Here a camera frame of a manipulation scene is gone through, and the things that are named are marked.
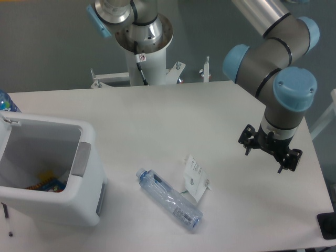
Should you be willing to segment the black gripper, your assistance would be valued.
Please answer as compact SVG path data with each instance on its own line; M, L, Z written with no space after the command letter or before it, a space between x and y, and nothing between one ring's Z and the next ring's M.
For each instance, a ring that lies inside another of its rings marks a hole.
M280 167L277 173L283 170L294 172L300 162L302 151L300 149L289 149L292 138L280 140L275 139L275 135L266 134L261 126L258 132L250 124L246 125L241 133L238 143L242 144L246 149L245 154L248 155L252 149L261 149L264 152L279 158Z

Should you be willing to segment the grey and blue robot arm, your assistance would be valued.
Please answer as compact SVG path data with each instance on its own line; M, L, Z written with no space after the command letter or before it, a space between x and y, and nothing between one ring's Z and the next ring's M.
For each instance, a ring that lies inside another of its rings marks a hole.
M260 149L275 158L280 170L294 171L302 151L289 144L312 105L317 81L293 62L317 44L319 27L310 18L295 18L280 1L234 4L264 38L254 49L233 47L223 61L223 73L266 107L260 127L246 126L238 141L246 152ZM133 86L177 82L166 68L172 25L157 8L157 1L95 1L86 8L97 31L115 37L125 51Z

